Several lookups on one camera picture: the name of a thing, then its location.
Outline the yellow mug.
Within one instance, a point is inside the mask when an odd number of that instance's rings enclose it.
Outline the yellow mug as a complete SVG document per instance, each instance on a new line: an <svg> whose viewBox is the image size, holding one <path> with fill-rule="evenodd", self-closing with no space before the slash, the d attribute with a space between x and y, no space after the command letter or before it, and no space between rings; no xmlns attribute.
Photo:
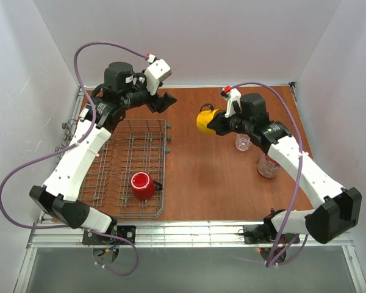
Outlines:
<svg viewBox="0 0 366 293"><path fill-rule="evenodd" d="M201 106L196 118L196 127L201 133L215 134L216 131L208 128L208 124L217 116L222 113L222 110L215 109L213 105L206 103Z"/></svg>

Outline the clear glass cup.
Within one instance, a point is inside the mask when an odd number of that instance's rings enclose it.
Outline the clear glass cup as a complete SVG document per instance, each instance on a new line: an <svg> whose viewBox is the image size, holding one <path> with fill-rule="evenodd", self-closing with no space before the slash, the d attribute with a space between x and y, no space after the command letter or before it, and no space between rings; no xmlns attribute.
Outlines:
<svg viewBox="0 0 366 293"><path fill-rule="evenodd" d="M248 151L252 145L251 139L246 134L237 134L235 146L240 151Z"/></svg>

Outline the pink ghost pattern mug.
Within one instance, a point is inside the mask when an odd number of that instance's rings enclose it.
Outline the pink ghost pattern mug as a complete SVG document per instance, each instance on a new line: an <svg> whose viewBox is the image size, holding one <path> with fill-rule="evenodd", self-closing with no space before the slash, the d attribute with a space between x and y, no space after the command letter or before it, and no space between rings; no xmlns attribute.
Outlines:
<svg viewBox="0 0 366 293"><path fill-rule="evenodd" d="M280 171L281 166L270 158L267 154L262 153L260 161L257 165L258 173L264 178L274 178Z"/></svg>

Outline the bright red mug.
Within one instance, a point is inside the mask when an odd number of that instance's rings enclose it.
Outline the bright red mug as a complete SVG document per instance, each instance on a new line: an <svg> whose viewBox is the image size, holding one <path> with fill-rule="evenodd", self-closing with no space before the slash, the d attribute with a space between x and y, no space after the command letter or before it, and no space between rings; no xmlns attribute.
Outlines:
<svg viewBox="0 0 366 293"><path fill-rule="evenodd" d="M146 172L135 173L131 178L130 187L138 200L149 200L156 192L163 189L163 185L153 180Z"/></svg>

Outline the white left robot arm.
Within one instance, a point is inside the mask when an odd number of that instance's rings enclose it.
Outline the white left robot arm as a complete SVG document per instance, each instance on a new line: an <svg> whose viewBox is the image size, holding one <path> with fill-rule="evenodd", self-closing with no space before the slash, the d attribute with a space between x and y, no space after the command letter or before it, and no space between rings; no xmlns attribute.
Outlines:
<svg viewBox="0 0 366 293"><path fill-rule="evenodd" d="M157 89L171 75L170 66L157 59L136 73L127 62L113 62L104 72L104 82L91 93L83 108L72 141L53 173L41 186L33 186L31 199L48 215L71 228L106 233L113 218L79 199L84 178L100 149L110 139L126 111L146 105L151 112L164 112L176 102L169 93Z"/></svg>

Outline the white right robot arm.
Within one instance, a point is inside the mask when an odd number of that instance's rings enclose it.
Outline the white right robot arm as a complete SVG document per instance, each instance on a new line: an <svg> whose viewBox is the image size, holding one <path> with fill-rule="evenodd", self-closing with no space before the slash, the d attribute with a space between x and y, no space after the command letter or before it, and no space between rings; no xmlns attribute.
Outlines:
<svg viewBox="0 0 366 293"><path fill-rule="evenodd" d="M361 193L327 175L301 150L283 123L270 120L260 94L241 95L237 89L230 89L222 91L221 96L227 102L226 110L216 110L205 127L219 136L231 132L248 135L253 145L295 180L312 205L311 210L270 212L258 230L262 237L275 237L282 232L306 234L326 244L357 225Z"/></svg>

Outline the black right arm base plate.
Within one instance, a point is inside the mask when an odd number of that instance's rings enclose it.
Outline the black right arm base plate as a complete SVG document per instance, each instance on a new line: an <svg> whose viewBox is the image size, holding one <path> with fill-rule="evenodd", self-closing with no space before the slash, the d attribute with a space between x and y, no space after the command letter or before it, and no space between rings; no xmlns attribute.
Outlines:
<svg viewBox="0 0 366 293"><path fill-rule="evenodd" d="M238 230L237 235L242 236L245 244L273 244L276 239L275 234L270 232L264 224L260 225L243 225L241 229ZM280 245L291 243L292 239L296 234L282 234L279 240ZM300 237L297 236L294 243L300 243Z"/></svg>

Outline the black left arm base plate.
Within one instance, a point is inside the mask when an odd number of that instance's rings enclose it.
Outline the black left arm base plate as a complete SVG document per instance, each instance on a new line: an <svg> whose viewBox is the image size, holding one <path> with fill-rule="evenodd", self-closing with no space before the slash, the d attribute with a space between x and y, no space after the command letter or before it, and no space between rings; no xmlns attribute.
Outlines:
<svg viewBox="0 0 366 293"><path fill-rule="evenodd" d="M127 241L135 243L135 236L136 236L136 229L137 227L134 225L123 225L117 226L114 228L110 234L114 236L121 237L126 239ZM91 231L84 231L82 237L82 244L84 245L115 245L115 244L123 244L126 245L127 243L122 240L118 240L111 237L104 237L98 234L95 234Z"/></svg>

